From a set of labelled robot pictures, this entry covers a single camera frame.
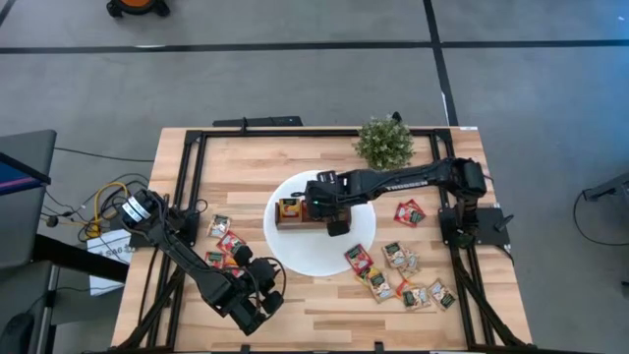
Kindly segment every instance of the potted plant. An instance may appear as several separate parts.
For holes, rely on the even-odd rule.
[[[414,154],[413,136],[398,112],[385,119],[372,118],[363,125],[359,136],[356,152],[376,170],[407,166]]]

